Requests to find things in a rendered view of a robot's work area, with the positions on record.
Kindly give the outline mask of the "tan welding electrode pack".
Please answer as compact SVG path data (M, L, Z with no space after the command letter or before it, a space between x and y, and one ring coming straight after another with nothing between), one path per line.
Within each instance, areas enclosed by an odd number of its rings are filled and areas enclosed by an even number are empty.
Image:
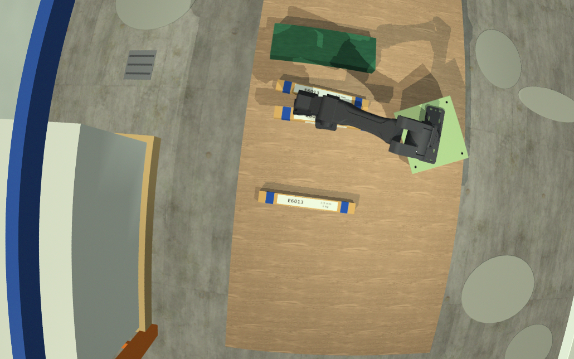
M356 206L356 203L353 202L327 200L323 198L289 195L269 191L259 191L259 202L309 208L314 210L340 212L345 214L354 214Z
M316 124L316 116L293 115L293 109L291 107L275 106L274 119ZM361 130L348 125L337 125L337 127Z
M323 97L323 95L327 95L327 94L338 96L338 97L340 97L341 100L348 101L348 102L352 103L353 105L355 105L356 107L358 107L364 111L368 110L369 100L358 98L355 96L342 94L342 93L338 93L338 92L334 92L334 91L330 91L330 90L326 90L326 89L316 88L313 86L308 86L308 85L303 85L303 84L298 84L298 83L293 83L290 81L284 81L284 80L277 79L277 85L276 85L275 91L297 95L299 90L307 91L310 93L315 93L321 97Z

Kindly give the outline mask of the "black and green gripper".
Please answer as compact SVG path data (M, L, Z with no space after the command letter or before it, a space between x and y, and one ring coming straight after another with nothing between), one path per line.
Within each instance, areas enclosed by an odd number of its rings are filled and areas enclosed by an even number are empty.
M331 128L328 128L328 127L322 126L320 123L316 122L316 128L317 128L317 129L327 129L327 130L336 131L337 125L336 125L336 124L333 124Z

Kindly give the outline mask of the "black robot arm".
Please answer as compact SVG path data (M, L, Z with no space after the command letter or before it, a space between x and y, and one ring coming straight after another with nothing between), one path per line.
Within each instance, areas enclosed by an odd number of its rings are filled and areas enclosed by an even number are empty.
M316 115L315 122L329 128L338 124L364 130L390 144L388 151L391 153L435 164L445 111L427 106L423 123L400 115L397 119L390 119L364 111L340 100L338 96L327 94L319 97L318 94L299 90L294 100L293 115ZM404 144L399 143L403 129L408 130Z

